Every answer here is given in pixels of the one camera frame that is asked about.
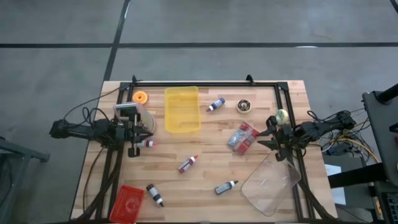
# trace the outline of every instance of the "gray floor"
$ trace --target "gray floor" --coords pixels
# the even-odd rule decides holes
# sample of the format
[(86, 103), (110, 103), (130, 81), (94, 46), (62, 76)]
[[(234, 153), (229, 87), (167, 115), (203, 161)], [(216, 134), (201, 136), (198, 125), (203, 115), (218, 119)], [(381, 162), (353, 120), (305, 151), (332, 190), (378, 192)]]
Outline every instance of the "gray floor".
[[(110, 43), (122, 4), (0, 0), (0, 44)], [(398, 41), (398, 14), (388, 0), (132, 0), (121, 37), (121, 42), (239, 41)], [(49, 163), (30, 165), (13, 223), (68, 219), (87, 142), (52, 139), (48, 131), (70, 108), (98, 96), (109, 53), (0, 49), (0, 135), (51, 153)], [(258, 80), (305, 80), (312, 110), (326, 117), (362, 107), (365, 91), (397, 83), (397, 56), (398, 48), (381, 47), (122, 49), (111, 80), (129, 80), (132, 74), (144, 80), (242, 80), (247, 74)], [(358, 121), (366, 118), (362, 115)], [(70, 116), (71, 122), (79, 120), (80, 110)], [(363, 136), (376, 147), (370, 129)]]

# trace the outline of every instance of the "small bottle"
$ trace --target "small bottle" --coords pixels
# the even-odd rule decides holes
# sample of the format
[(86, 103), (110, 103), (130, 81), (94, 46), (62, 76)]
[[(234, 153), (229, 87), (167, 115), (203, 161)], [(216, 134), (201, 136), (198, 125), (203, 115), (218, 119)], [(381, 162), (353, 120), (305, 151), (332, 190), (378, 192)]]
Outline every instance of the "small bottle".
[(189, 169), (193, 165), (193, 163), (196, 161), (198, 155), (192, 156), (191, 158), (187, 159), (180, 167), (178, 168), (178, 171), (180, 173), (183, 173)]
[(149, 140), (143, 140), (142, 142), (136, 143), (136, 147), (154, 147), (156, 145), (156, 142)]
[(237, 180), (232, 180), (229, 181), (221, 186), (218, 186), (214, 189), (214, 191), (216, 192), (217, 195), (220, 195), (224, 192), (226, 192), (227, 190), (231, 190), (233, 187), (235, 187), (235, 185), (238, 183)]
[(207, 108), (206, 111), (213, 111), (213, 110), (219, 108), (219, 107), (220, 107), (221, 105), (223, 105), (224, 103), (225, 103), (225, 100), (224, 100), (224, 98), (221, 97), (220, 99), (214, 101), (214, 103), (212, 103), (212, 104), (209, 106), (209, 108)]
[(155, 186), (153, 184), (149, 184), (147, 186), (147, 191), (150, 193), (150, 195), (152, 196), (152, 198), (154, 199), (154, 201), (158, 205), (164, 207), (163, 199), (162, 199), (162, 197), (160, 196), (160, 194), (158, 193), (158, 191), (156, 190), (156, 188), (155, 188)]

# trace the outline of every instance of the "plastic tray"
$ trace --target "plastic tray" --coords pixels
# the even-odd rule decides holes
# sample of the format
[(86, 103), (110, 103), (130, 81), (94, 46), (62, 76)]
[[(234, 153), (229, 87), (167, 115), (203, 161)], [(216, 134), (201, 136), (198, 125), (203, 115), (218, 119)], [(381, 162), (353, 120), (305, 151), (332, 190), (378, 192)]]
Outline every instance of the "plastic tray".
[(271, 152), (241, 186), (241, 193), (265, 216), (275, 214), (291, 189), (301, 179), (297, 169), (287, 161), (277, 161)]
[(109, 220), (115, 223), (135, 223), (143, 199), (143, 190), (122, 185)]
[(200, 130), (198, 87), (173, 87), (165, 90), (165, 129), (170, 133)]

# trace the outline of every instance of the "spool of wire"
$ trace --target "spool of wire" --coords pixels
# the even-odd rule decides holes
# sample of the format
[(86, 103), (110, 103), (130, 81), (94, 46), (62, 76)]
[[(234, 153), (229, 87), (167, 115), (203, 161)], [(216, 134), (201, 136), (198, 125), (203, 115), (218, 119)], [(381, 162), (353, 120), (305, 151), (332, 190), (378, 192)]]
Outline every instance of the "spool of wire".
[(248, 100), (239, 100), (236, 110), (241, 114), (247, 114), (251, 111), (251, 103)]

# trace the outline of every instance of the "red package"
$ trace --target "red package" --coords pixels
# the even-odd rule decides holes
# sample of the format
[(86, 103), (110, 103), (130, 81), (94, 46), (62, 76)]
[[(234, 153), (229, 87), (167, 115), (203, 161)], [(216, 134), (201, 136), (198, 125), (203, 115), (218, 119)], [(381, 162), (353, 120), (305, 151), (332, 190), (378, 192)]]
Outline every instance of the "red package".
[(122, 185), (109, 220), (114, 223), (135, 223), (143, 201), (143, 190)]
[(239, 129), (229, 139), (228, 146), (234, 151), (243, 155), (249, 146), (254, 142), (259, 132), (252, 126), (243, 122)]

